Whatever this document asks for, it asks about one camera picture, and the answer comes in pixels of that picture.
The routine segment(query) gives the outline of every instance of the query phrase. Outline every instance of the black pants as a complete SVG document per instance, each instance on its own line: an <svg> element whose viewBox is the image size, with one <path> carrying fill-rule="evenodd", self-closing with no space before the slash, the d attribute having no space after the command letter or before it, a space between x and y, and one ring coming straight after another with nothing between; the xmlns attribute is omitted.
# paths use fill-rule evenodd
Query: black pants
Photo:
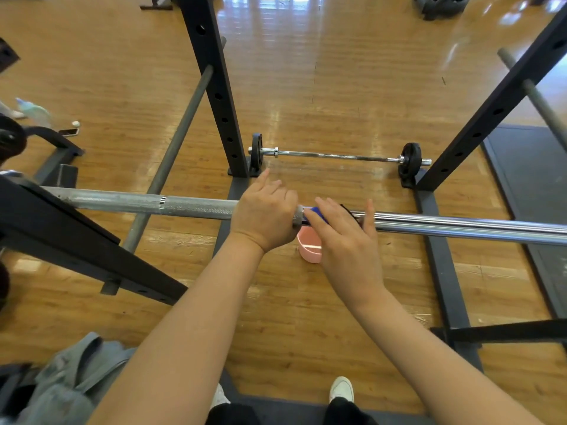
<svg viewBox="0 0 567 425"><path fill-rule="evenodd" d="M260 420L250 406L243 404L220 404L211 409L205 425L260 425ZM327 407L322 425L378 424L356 407L356 404L342 397L337 397Z"/></svg>

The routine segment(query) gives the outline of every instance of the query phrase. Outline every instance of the pink bowl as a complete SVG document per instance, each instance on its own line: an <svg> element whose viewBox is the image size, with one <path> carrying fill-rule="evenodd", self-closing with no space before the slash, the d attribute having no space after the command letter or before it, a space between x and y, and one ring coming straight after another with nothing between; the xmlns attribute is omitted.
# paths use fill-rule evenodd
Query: pink bowl
<svg viewBox="0 0 567 425"><path fill-rule="evenodd" d="M299 254L312 264L321 262L321 239L311 227L301 227L297 234Z"/></svg>

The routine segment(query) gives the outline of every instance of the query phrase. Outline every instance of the phone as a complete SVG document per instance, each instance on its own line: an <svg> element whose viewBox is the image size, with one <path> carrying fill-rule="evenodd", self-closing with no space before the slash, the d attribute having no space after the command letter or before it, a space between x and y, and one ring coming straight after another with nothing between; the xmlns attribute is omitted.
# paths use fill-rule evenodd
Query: phone
<svg viewBox="0 0 567 425"><path fill-rule="evenodd" d="M63 137L73 137L79 134L79 128L69 128L68 130L59 130L59 134Z"/></svg>

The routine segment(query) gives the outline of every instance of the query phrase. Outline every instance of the white sneaker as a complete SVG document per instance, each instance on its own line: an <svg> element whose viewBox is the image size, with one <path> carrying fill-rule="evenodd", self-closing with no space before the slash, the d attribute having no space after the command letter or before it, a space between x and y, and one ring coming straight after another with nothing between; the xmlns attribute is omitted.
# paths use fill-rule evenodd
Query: white sneaker
<svg viewBox="0 0 567 425"><path fill-rule="evenodd" d="M347 401L354 402L354 389L350 380L344 376L335 379L330 387L329 402L337 397L342 397Z"/></svg>
<svg viewBox="0 0 567 425"><path fill-rule="evenodd" d="M228 398L226 398L226 395L224 395L224 391L222 390L222 386L219 383L216 386L216 392L214 393L213 396L213 402L211 403L211 408L216 407L220 404L230 404L230 400Z"/></svg>

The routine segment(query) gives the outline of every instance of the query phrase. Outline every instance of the forearm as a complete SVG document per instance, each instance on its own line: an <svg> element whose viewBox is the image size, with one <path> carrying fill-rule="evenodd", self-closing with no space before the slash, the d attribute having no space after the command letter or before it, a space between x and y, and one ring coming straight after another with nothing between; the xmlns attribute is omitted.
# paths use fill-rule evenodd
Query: forearm
<svg viewBox="0 0 567 425"><path fill-rule="evenodd" d="M90 424L202 424L263 251L229 236L135 355Z"/></svg>
<svg viewBox="0 0 567 425"><path fill-rule="evenodd" d="M418 323L389 292L352 310L440 425L541 422Z"/></svg>

